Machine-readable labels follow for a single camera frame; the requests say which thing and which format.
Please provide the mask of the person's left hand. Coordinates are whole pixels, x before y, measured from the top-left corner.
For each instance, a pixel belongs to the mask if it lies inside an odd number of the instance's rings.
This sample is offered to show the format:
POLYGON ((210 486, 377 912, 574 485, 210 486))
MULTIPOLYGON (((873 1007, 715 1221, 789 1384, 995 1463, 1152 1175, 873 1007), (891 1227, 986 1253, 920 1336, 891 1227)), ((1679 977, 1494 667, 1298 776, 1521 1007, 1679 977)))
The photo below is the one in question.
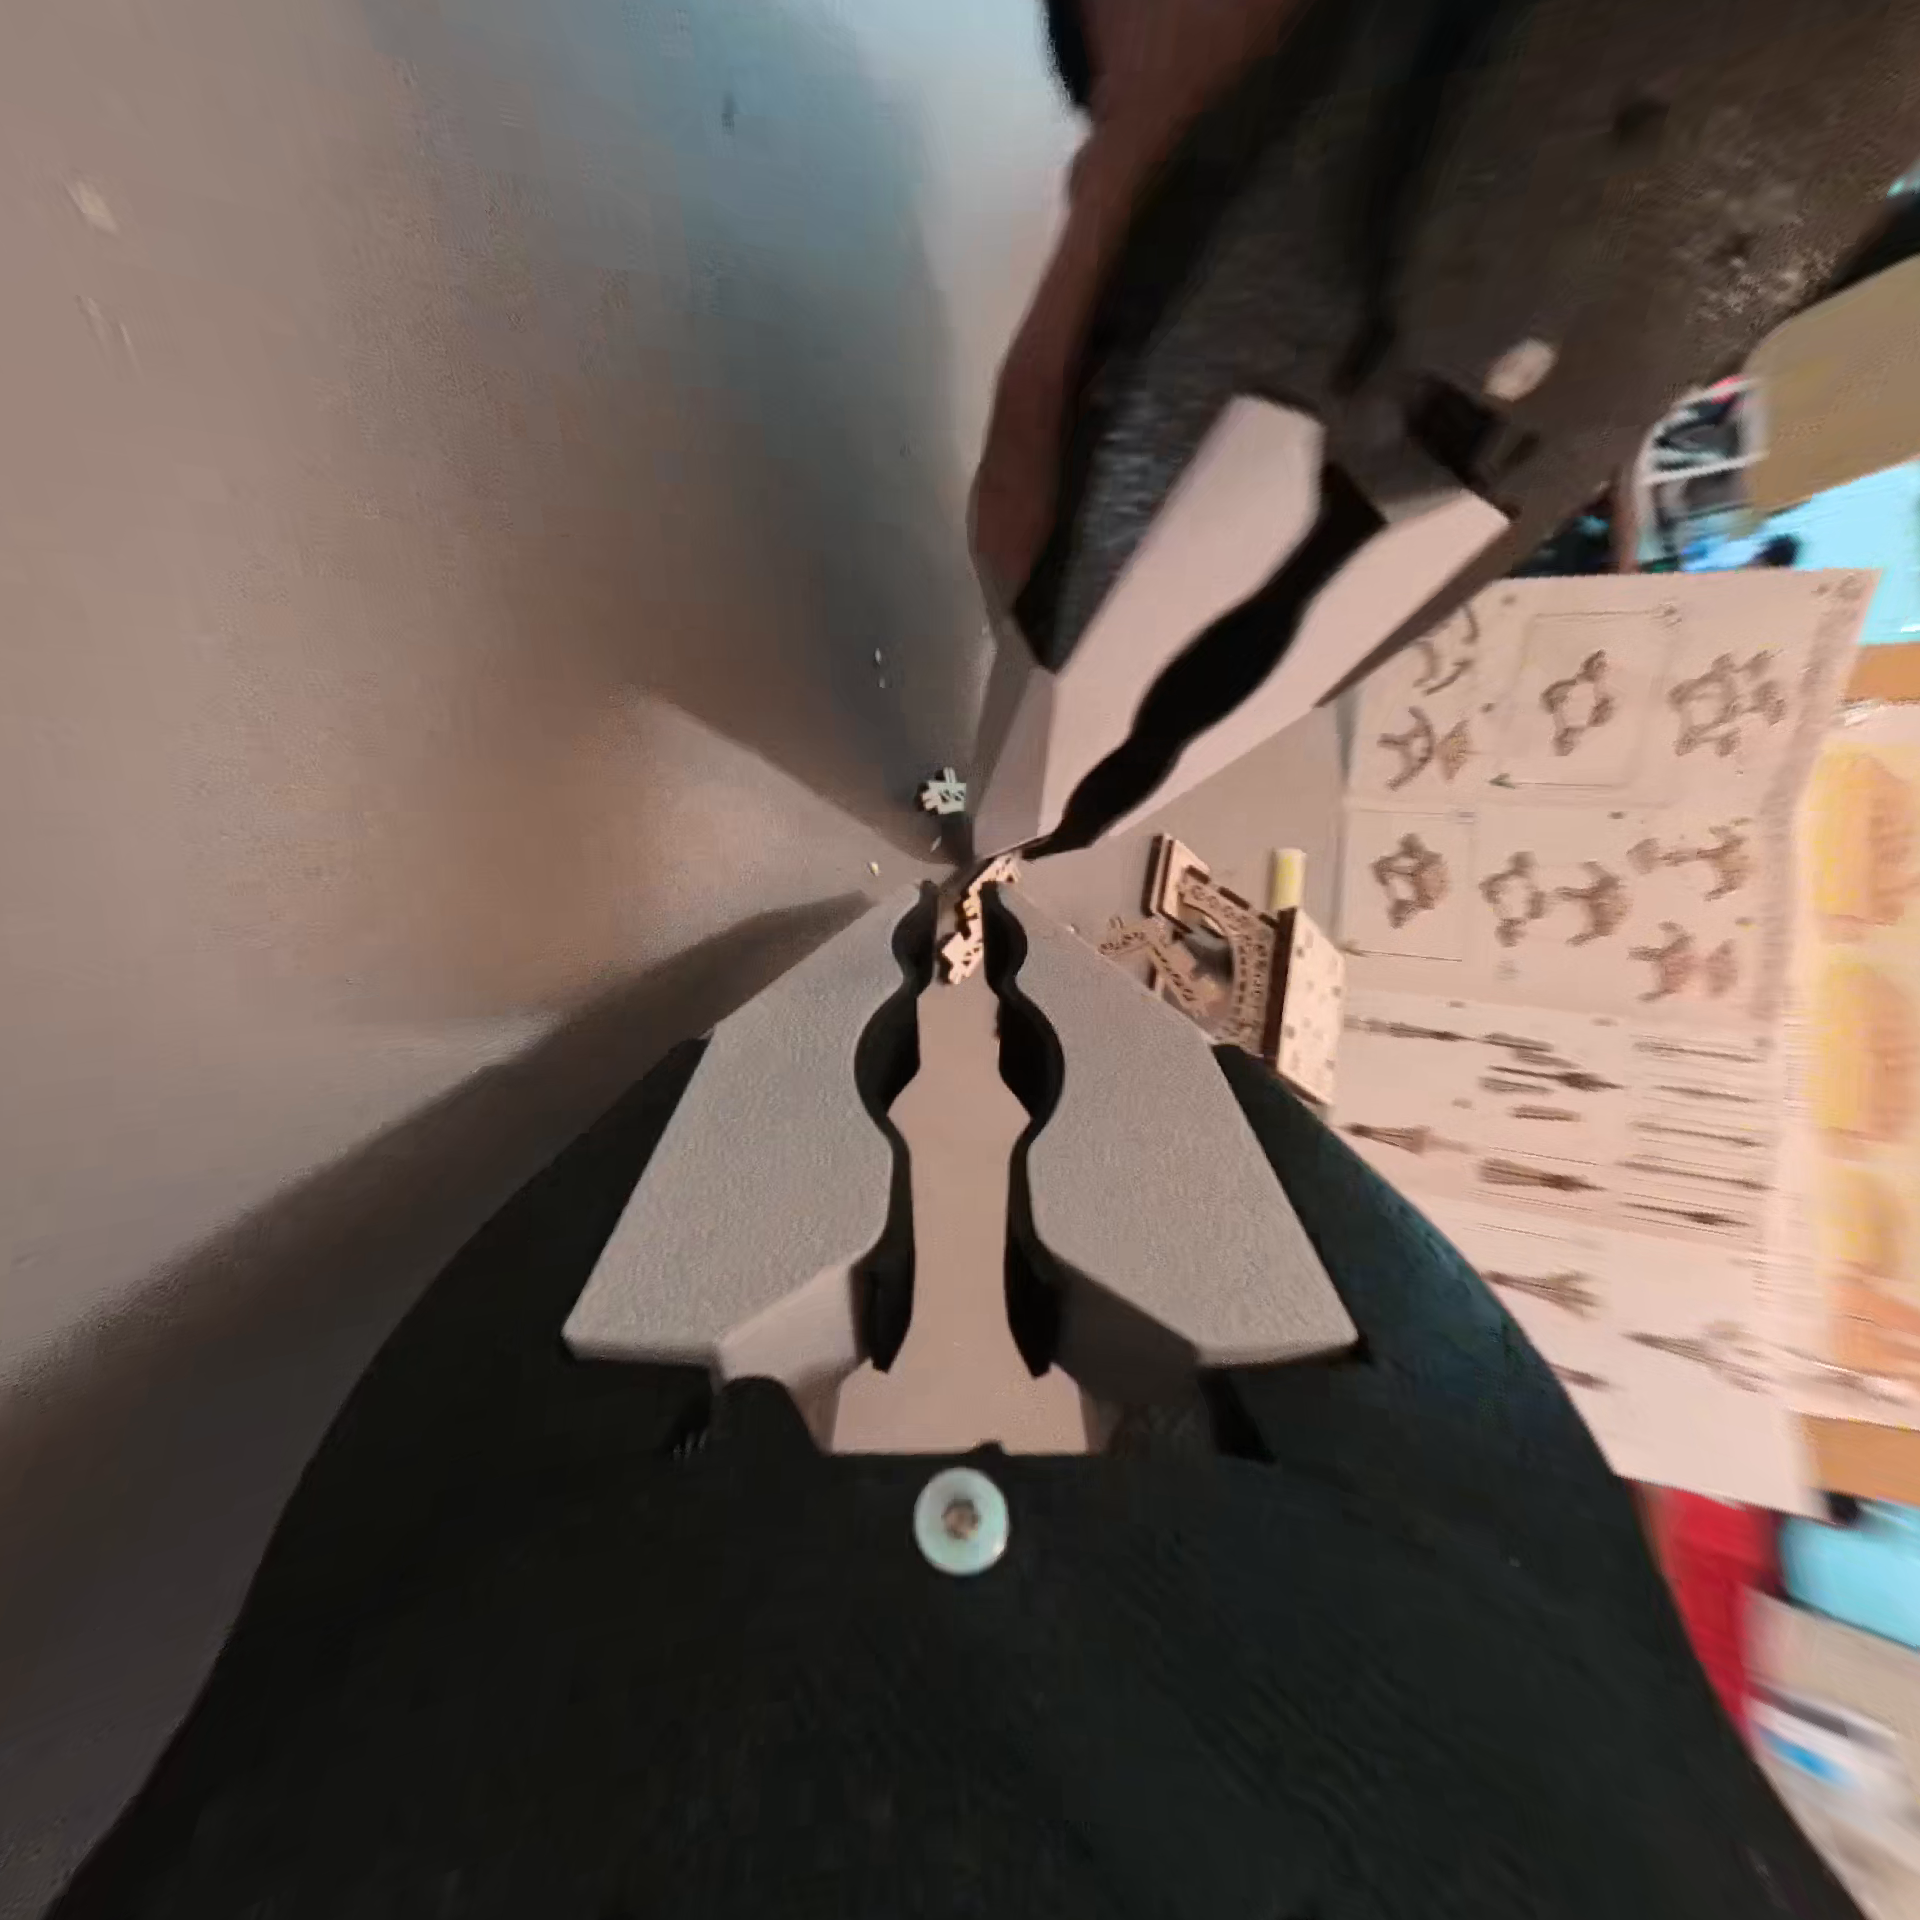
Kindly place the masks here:
POLYGON ((973 482, 973 558, 1000 609, 1015 606, 1050 538, 1097 304, 1137 205, 1191 113, 1178 38, 1157 9, 1089 22, 1089 130, 1065 176, 1061 231, 1000 365, 973 482))

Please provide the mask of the yellow printed sheet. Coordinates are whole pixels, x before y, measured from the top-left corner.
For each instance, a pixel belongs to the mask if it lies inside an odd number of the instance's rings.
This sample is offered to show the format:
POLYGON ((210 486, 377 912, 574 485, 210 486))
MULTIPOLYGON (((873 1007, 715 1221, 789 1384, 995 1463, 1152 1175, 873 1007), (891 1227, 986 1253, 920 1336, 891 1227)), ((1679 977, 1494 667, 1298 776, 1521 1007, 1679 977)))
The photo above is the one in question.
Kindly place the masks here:
POLYGON ((1779 1336, 1834 1419, 1919 1415, 1919 707, 1862 704, 1794 819, 1779 1336))

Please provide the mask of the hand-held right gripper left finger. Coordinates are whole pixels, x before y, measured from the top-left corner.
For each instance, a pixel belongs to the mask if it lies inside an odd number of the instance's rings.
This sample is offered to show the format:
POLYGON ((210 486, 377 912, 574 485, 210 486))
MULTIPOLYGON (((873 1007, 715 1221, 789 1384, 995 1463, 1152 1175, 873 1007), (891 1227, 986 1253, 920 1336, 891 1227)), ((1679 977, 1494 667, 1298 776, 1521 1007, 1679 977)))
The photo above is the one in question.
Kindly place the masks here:
POLYGON ((722 1018, 563 1336, 576 1359, 767 1379, 831 1450, 910 1329, 918 1234, 894 1106, 921 1070, 933 883, 887 896, 722 1018))

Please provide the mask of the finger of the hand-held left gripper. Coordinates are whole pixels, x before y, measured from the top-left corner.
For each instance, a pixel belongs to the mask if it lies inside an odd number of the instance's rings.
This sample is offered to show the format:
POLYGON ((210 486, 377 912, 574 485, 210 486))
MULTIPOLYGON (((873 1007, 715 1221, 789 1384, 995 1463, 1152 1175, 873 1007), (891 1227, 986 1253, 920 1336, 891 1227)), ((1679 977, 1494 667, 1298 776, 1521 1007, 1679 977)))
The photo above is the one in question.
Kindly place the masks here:
POLYGON ((1351 685, 1472 591, 1504 515, 1437 501, 1385 518, 1366 501, 1318 505, 1297 545, 1157 663, 1111 726, 1061 729, 1099 747, 1047 808, 1047 849, 1083 849, 1224 774, 1351 685))
POLYGON ((1006 617, 973 776, 976 856, 1051 831, 1081 776, 1135 729, 1149 690, 1301 541, 1327 434, 1273 399, 1211 423, 1061 665, 1006 617))

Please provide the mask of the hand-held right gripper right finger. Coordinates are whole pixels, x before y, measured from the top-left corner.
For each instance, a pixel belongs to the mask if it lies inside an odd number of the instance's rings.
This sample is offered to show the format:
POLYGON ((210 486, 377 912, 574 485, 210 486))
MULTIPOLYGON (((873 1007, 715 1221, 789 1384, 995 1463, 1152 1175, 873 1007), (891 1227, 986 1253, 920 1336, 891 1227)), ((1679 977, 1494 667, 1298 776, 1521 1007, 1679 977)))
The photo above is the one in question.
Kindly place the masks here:
POLYGON ((1245 1373, 1358 1329, 1217 1046, 1040 910, 989 888, 1006 1162, 1003 1317, 1090 1450, 1265 1450, 1245 1373))

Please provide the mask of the tan cardboard box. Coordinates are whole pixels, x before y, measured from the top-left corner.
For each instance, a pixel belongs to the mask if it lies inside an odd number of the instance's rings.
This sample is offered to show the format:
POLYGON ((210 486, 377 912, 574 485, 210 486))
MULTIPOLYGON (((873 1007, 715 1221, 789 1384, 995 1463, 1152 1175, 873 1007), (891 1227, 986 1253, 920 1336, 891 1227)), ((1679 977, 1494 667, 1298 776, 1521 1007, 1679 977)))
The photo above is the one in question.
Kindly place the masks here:
POLYGON ((1746 505, 1769 515, 1919 454, 1919 258, 1777 327, 1744 362, 1763 451, 1746 505))

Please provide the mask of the paper instruction sheet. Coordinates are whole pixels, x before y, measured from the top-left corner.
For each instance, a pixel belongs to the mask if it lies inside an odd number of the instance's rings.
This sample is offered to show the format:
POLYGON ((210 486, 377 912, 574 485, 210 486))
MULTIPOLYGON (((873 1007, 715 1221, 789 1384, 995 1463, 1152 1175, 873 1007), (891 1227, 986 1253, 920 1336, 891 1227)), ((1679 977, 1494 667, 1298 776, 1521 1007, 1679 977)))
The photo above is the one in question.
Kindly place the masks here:
POLYGON ((1811 1513, 1774 1334, 1793 816, 1865 569, 1498 582, 1354 704, 1334 1121, 1609 1464, 1811 1513))

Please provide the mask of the wooden tower base model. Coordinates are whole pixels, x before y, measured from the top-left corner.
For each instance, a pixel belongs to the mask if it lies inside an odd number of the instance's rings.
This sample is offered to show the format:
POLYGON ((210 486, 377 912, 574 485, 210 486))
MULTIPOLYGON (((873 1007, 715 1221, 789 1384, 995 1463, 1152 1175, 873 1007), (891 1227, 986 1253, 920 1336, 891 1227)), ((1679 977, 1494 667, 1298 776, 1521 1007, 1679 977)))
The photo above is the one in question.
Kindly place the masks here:
POLYGON ((1173 834, 1157 834, 1144 883, 1145 984, 1318 1107, 1334 1102, 1347 959, 1303 906, 1272 915, 1173 834))

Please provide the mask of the wooden lattice arch piece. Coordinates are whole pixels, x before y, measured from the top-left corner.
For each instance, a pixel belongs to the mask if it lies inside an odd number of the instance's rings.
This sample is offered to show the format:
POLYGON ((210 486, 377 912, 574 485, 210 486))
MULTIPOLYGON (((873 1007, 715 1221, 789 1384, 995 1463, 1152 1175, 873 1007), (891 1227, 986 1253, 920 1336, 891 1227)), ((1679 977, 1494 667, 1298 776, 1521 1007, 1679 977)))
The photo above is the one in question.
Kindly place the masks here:
POLYGON ((974 849, 969 781, 952 762, 941 762, 918 786, 918 806, 931 819, 929 854, 952 871, 944 880, 952 899, 952 928, 938 944, 943 979, 960 984, 983 969, 989 950, 986 896, 995 883, 1015 881, 1037 840, 1023 838, 990 854, 974 849))

